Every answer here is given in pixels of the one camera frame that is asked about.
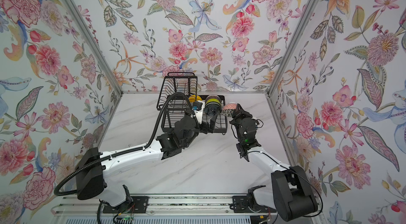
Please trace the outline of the yellow plastic bowl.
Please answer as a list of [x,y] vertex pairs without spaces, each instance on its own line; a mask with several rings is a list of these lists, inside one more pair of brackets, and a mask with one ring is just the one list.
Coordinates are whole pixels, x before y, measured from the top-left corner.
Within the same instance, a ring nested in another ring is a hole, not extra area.
[[188,97],[190,103],[194,103],[196,101],[202,101],[202,98],[198,95],[191,95]]

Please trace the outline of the black wire dish rack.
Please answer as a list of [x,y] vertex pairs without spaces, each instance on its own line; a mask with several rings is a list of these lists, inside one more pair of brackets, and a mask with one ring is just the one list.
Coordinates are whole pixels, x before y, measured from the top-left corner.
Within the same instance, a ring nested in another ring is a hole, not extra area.
[[[183,93],[186,98],[177,96],[173,100],[169,101],[167,109],[163,112],[163,118],[161,122],[161,128],[164,132],[169,131],[174,127],[177,121],[180,121],[186,110],[192,106],[188,97],[191,95],[198,95],[205,103],[205,99],[208,95],[197,94],[198,89],[198,77],[192,72],[170,72],[164,77],[162,88],[160,91],[157,110],[162,110],[167,99],[174,93]],[[225,97],[220,95],[221,107],[225,106]],[[203,113],[203,122],[210,123],[212,117],[209,117]],[[216,125],[214,133],[225,135],[227,133],[227,118],[221,113],[217,115]]]

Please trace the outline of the dark blue patterned bowl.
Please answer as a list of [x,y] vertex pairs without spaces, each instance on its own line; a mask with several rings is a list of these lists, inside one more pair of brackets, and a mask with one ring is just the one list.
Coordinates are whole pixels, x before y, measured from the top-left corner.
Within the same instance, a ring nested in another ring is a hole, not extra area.
[[217,116],[221,113],[222,107],[221,104],[216,102],[211,102],[205,105],[204,112],[209,117]]

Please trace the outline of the lime green plastic bowl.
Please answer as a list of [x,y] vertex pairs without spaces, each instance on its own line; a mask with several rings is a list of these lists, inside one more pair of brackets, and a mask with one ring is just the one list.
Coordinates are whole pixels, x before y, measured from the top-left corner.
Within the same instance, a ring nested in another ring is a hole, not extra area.
[[205,104],[206,104],[206,105],[209,105],[209,104],[218,104],[218,105],[221,105],[221,100],[218,100],[218,99],[205,100]]

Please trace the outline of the pink striped ceramic bowl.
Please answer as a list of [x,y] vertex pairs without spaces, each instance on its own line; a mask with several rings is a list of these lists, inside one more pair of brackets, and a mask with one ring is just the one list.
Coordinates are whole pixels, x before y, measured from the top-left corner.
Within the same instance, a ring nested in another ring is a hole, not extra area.
[[221,98],[218,95],[208,95],[206,97],[206,100],[210,100],[210,99],[218,99],[221,100]]

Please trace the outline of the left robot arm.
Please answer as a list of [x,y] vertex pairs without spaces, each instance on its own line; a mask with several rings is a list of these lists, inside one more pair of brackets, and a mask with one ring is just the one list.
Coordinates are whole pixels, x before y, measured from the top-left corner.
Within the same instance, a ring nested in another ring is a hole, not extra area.
[[[183,118],[175,122],[166,133],[156,136],[163,115],[176,100],[185,106]],[[100,152],[98,148],[88,150],[75,170],[56,185],[54,195],[61,197],[75,194],[79,200],[99,198],[112,207],[129,205],[130,192],[118,175],[136,165],[180,154],[190,147],[200,133],[212,133],[216,120],[212,119],[209,124],[203,121],[206,104],[206,101],[199,99],[190,102],[189,97],[182,92],[170,95],[158,114],[148,142],[119,151]]]

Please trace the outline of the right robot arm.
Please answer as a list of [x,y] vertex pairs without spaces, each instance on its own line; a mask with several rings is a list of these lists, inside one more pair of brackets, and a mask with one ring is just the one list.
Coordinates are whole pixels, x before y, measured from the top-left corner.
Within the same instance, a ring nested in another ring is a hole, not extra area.
[[240,158],[258,167],[271,179],[271,188],[256,186],[247,191],[247,206],[253,211],[261,207],[274,209],[282,220],[289,222],[300,217],[313,218],[321,214],[319,192],[313,187],[300,166],[289,166],[269,154],[256,139],[262,121],[254,118],[240,104],[230,121]]

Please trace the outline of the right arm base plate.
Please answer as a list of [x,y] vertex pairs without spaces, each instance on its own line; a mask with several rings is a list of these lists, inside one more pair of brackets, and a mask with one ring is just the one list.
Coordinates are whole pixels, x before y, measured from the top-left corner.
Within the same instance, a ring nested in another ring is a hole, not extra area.
[[230,210],[234,213],[261,213],[269,214],[276,213],[273,208],[266,206],[260,206],[255,204],[253,200],[249,199],[246,195],[234,195],[232,196],[232,203],[229,206]]

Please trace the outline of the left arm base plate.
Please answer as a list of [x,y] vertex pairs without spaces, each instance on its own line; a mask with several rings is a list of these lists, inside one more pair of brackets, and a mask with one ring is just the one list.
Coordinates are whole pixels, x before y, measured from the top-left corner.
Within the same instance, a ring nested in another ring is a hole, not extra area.
[[125,201],[117,207],[112,207],[110,205],[105,205],[103,208],[103,213],[146,213],[148,207],[148,196],[131,196],[131,201]]

